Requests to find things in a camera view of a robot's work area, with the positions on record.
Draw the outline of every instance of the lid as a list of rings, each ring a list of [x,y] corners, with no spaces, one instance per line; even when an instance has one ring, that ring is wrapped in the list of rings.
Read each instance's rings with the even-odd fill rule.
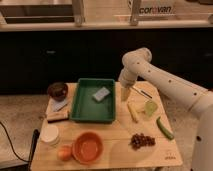
[[[41,132],[41,141],[49,145],[54,145],[59,141],[59,130],[55,125],[47,125]]]

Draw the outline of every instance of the gray floor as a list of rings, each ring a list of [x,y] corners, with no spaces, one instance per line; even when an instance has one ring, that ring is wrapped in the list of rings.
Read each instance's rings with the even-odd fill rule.
[[[183,158],[181,167],[164,168],[163,171],[189,171],[198,120],[174,101],[160,95]],[[25,159],[29,155],[33,130],[41,127],[47,102],[46,95],[0,96],[0,120],[7,127],[17,153]],[[13,155],[1,127],[0,135],[0,169],[23,164]]]

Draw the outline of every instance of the green vegetable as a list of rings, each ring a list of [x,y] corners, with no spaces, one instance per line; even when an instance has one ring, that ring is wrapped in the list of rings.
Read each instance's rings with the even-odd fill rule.
[[[157,118],[156,123],[158,125],[158,128],[161,130],[161,132],[168,138],[169,140],[174,139],[174,135],[164,127],[164,125],[160,121],[160,117]]]
[[[157,103],[153,100],[149,100],[145,104],[145,114],[151,117],[153,113],[158,109]]]

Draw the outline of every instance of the small container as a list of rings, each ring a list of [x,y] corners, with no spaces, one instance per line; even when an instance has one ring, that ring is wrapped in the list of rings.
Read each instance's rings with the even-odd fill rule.
[[[98,134],[85,132],[72,145],[74,158],[81,164],[90,165],[100,158],[103,152],[103,143]]]
[[[41,131],[41,141],[48,145],[55,145],[59,142],[59,130],[55,125],[47,125]]]
[[[63,82],[55,82],[49,85],[47,94],[58,102],[63,101],[68,94],[68,86]]]

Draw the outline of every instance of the sponge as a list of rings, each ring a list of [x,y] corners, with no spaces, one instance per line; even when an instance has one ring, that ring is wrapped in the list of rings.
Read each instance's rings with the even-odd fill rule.
[[[108,94],[110,94],[110,91],[106,87],[102,87],[100,90],[98,90],[95,94],[93,94],[93,98],[100,102],[102,101]]]

